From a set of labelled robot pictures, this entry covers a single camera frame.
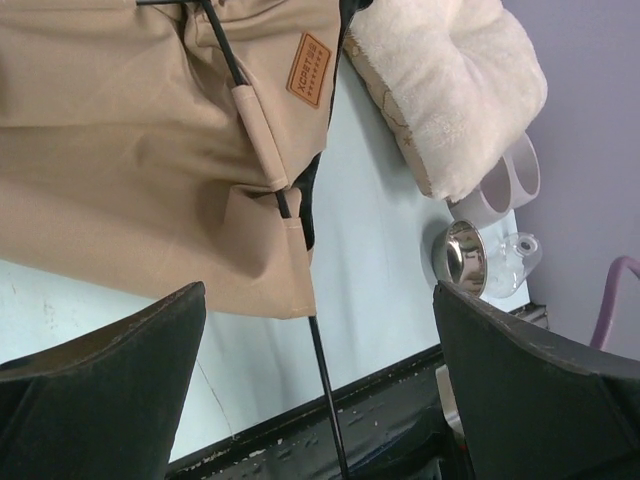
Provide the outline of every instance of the pink hook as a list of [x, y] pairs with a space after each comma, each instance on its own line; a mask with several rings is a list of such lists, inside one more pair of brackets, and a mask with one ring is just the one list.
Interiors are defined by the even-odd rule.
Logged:
[[600, 306], [600, 315], [598, 316], [590, 344], [591, 347], [597, 348], [598, 350], [602, 350], [609, 340], [609, 334], [613, 326], [618, 287], [620, 286], [620, 279], [625, 268], [631, 270], [640, 280], [640, 261], [635, 258], [618, 257], [609, 267], [607, 283], [605, 284], [604, 295], [602, 297], [602, 305]]

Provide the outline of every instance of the fluffy white towel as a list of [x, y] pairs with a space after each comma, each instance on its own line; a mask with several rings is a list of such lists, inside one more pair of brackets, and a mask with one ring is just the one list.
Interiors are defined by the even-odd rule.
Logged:
[[398, 104], [434, 198], [468, 195], [546, 100], [533, 46], [500, 0], [375, 0], [351, 34]]

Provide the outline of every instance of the beige cloth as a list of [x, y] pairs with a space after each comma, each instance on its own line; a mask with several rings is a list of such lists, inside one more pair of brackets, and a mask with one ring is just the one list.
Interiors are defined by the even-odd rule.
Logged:
[[[217, 311], [315, 313], [300, 220], [266, 193], [325, 147], [339, 2], [215, 8], [251, 86], [232, 88], [199, 7], [0, 2], [2, 258], [150, 297], [202, 280]], [[305, 34], [329, 51], [317, 105], [287, 89], [313, 60]]]
[[547, 98], [533, 45], [501, 0], [376, 0], [345, 51], [420, 191], [459, 201]]

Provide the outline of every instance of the light blue surface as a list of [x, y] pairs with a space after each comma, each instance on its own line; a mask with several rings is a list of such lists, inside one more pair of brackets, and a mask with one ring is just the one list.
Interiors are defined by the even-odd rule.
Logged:
[[[450, 221], [442, 202], [419, 193], [384, 121], [343, 62], [315, 191], [313, 260], [334, 387], [439, 343], [429, 250]], [[490, 248], [513, 231], [512, 214], [482, 233]], [[505, 310], [527, 302], [526, 287], [492, 301]], [[149, 303], [0, 262], [0, 362], [68, 341]], [[211, 313], [172, 459], [321, 394], [306, 319]]]

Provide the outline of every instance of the purple wall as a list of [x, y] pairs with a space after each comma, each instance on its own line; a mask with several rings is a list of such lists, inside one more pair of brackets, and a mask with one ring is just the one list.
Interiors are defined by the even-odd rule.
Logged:
[[[529, 129], [540, 197], [517, 212], [544, 258], [530, 281], [553, 331], [588, 343], [611, 261], [640, 258], [640, 1], [503, 0], [549, 82]], [[640, 359], [640, 282], [623, 280], [608, 350]]]

